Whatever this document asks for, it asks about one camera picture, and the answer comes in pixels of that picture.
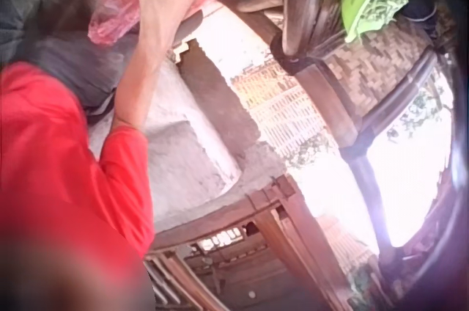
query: red shirt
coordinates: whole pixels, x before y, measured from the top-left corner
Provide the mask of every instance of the red shirt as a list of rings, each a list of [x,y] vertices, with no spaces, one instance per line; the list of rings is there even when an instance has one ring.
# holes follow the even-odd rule
[[[154,236],[145,136],[114,129],[97,161],[78,99],[60,81],[16,63],[0,82],[0,198],[71,204],[109,224],[142,257]],[[50,218],[37,211],[39,220]],[[62,214],[61,222],[81,224],[73,215]]]

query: wooden structure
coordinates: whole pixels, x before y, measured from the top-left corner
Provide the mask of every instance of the wooden structure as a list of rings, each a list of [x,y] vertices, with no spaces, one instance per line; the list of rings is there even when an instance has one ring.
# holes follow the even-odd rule
[[[243,0],[219,1],[270,46],[276,61],[311,98],[362,192],[380,248],[380,265],[392,266],[396,250],[386,227],[380,187],[366,153],[374,138],[403,112],[431,75],[437,63],[434,49],[425,48],[396,87],[363,114],[327,63],[327,58],[344,44],[339,0],[284,0],[283,31],[262,12],[239,11]],[[223,250],[201,248],[201,241],[213,241],[217,234],[227,232],[248,243],[232,244]],[[181,246],[192,251],[180,257]],[[273,178],[269,186],[246,194],[234,204],[158,234],[147,259],[152,263],[148,265],[150,275],[159,268],[165,282],[172,281],[195,310],[229,310],[226,304],[234,301],[223,294],[224,288],[230,288],[224,274],[234,265],[255,268],[254,261],[262,259],[274,265],[281,261],[288,271],[283,279],[295,277],[321,307],[351,310],[347,303],[350,286],[344,272],[299,188],[288,176]],[[171,301],[182,309],[182,297],[167,295],[167,287],[155,276],[155,294],[162,307],[168,308]]]
[[[349,95],[325,63],[344,43],[339,0],[285,0],[283,31],[261,12],[238,12],[240,0],[220,1],[270,44],[280,66],[308,93],[362,191],[380,248],[380,262],[391,264],[395,251],[385,225],[380,189],[366,152],[376,135],[416,96],[437,63],[436,53],[428,47],[395,90],[363,116],[357,113]]]
[[[273,254],[287,267],[301,285],[314,296],[312,301],[332,310],[349,310],[347,299],[350,286],[324,232],[306,207],[303,195],[291,177],[282,176],[260,191],[246,195],[233,205],[226,206],[203,218],[162,232],[155,240],[148,258],[174,256],[180,246],[192,246],[233,227],[254,227]],[[206,256],[216,266],[225,259]],[[218,301],[213,294],[207,296],[206,287],[189,276],[193,272],[183,262],[166,263],[178,281],[176,274],[184,271],[186,293],[208,310],[223,310],[214,306]]]

